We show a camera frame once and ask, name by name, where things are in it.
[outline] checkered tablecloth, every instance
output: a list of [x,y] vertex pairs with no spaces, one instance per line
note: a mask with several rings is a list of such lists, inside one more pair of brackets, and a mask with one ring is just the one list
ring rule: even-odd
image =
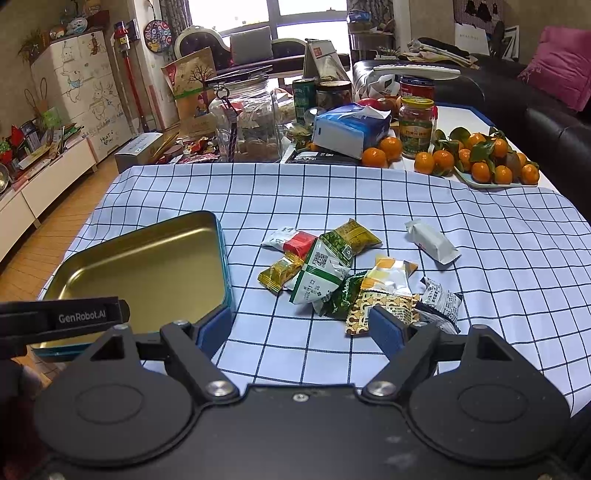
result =
[[[591,230],[555,192],[479,192],[379,168],[133,167],[109,187],[66,258],[202,209],[221,221],[238,310],[213,361],[242,390],[250,382],[363,387],[386,365],[371,338],[349,338],[342,322],[318,318],[310,306],[289,303],[287,293],[275,297],[257,282],[282,256],[260,247],[267,232],[292,226],[319,235],[356,218],[382,239],[382,253],[420,266],[411,277],[414,292],[422,293],[426,275],[465,295],[462,333],[477,323],[495,329],[560,389],[573,413],[591,399]],[[443,231],[462,256],[443,268],[408,242],[404,224],[417,218]],[[377,252],[358,256],[354,269],[373,267]],[[440,364],[440,370],[455,366]]]

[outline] large glass jar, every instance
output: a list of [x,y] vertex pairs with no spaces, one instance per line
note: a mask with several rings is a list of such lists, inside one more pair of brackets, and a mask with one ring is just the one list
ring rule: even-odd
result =
[[274,89],[267,75],[225,83],[215,88],[216,98],[209,110],[216,117],[217,142],[222,161],[232,161],[230,137],[232,115],[223,100],[226,96],[237,114],[236,162],[275,162],[281,159],[283,148],[278,129],[278,106]]

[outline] jar lid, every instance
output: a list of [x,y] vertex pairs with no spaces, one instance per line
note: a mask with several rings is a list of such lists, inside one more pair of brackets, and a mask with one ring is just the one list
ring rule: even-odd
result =
[[411,108],[432,108],[435,102],[429,98],[423,97],[402,97],[402,104]]
[[320,82],[317,89],[322,91],[329,90],[349,90],[351,88],[351,82],[347,80],[328,80],[326,82]]
[[415,85],[419,87],[434,87],[435,81],[425,79],[422,77],[400,77],[400,83],[406,83],[407,85]]

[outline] gold tin tray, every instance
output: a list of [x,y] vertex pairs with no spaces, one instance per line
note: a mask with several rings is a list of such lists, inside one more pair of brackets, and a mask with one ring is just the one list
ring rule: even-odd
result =
[[[194,323],[217,307],[230,307],[228,266],[216,216],[188,213],[78,252],[58,268],[44,300],[109,296],[129,304],[134,333],[158,332],[175,320]],[[100,335],[33,348],[41,357],[49,351],[55,355]]]

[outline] candy wrapper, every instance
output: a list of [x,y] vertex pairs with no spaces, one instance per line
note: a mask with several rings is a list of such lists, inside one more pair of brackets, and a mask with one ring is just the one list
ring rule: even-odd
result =
[[282,252],[292,252],[300,258],[306,258],[314,240],[316,240],[314,235],[285,226],[270,233],[262,244],[265,247],[273,247]]
[[417,244],[429,257],[442,265],[453,262],[461,255],[445,235],[423,221],[412,220],[405,226],[411,242]]
[[304,261],[296,254],[286,252],[281,260],[259,273],[258,281],[267,290],[279,295],[284,283],[295,277],[303,264]]
[[408,278],[417,268],[418,265],[410,262],[376,255],[375,267],[363,279],[361,289],[390,295],[412,295]]
[[382,244],[378,237],[352,218],[347,223],[322,234],[320,237],[325,239],[326,245],[340,259],[341,263],[348,267],[352,265],[355,255],[359,255],[366,248]]
[[430,310],[425,304],[421,305],[421,302],[417,303],[417,308],[414,313],[418,314],[419,321],[413,323],[415,327],[422,327],[435,323],[443,332],[449,333],[450,335],[457,335],[460,333],[460,329],[450,322],[447,318],[444,318],[437,314],[436,311]]
[[452,293],[427,277],[424,277],[421,281],[427,287],[421,297],[421,302],[432,307],[436,312],[439,312],[447,320],[455,324],[457,321],[457,312],[464,300],[464,295],[461,293]]
[[339,288],[349,270],[349,267],[339,262],[324,241],[318,238],[297,277],[290,302],[313,303],[327,298]]
[[345,331],[348,335],[367,333],[369,310],[376,305],[381,305],[398,320],[410,325],[419,320],[419,315],[414,310],[419,299],[419,295],[395,296],[377,291],[362,291],[347,316]]
[[357,300],[361,291],[361,283],[368,271],[351,275],[337,288],[327,301],[319,300],[313,303],[314,311],[318,315],[330,316],[345,320],[351,305]]

